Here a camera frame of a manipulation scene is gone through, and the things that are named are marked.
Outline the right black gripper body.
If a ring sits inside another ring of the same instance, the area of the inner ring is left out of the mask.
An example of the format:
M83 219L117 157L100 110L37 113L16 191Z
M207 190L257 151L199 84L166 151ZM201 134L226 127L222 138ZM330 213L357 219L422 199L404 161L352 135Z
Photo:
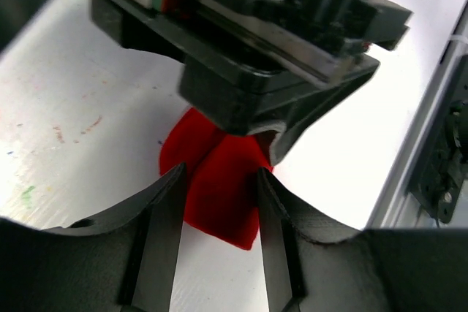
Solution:
M393 50L411 12L388 0L91 0L93 21L127 48L209 67L274 65L321 89Z

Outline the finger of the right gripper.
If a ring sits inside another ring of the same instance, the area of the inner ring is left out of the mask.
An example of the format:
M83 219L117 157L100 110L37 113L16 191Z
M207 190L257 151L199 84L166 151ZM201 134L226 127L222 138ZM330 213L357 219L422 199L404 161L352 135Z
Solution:
M185 64L178 92L221 130L236 136L283 132L285 123L261 117L261 104L284 87L285 70L245 64L209 67L199 61Z
M367 83L376 71L375 66L359 69L333 88L315 91L255 117L252 134L269 162L281 162L306 129Z

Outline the red sock with white print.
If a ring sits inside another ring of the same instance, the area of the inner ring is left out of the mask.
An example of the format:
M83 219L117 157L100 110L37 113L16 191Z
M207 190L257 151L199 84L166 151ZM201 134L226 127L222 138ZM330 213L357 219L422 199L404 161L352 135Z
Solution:
M189 108L170 131L159 155L159 172L185 164L184 220L190 226L243 250L259 231L257 171L273 170L254 136L222 131Z

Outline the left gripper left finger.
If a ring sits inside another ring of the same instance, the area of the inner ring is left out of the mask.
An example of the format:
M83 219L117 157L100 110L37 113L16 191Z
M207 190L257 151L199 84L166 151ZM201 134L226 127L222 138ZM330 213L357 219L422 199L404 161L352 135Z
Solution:
M3 311L167 311L186 168L69 227L1 220Z

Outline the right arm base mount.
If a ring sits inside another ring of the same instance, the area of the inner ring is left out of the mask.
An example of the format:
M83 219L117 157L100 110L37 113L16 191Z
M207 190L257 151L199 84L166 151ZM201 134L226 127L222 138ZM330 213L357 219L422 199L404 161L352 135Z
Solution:
M421 149L409 192L432 218L448 224L466 177L467 55L463 55Z

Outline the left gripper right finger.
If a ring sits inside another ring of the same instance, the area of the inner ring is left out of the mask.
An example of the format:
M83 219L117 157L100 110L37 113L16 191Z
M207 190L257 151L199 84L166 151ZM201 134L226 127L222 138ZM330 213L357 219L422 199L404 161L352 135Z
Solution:
M257 174L271 311L465 311L465 229L344 225Z

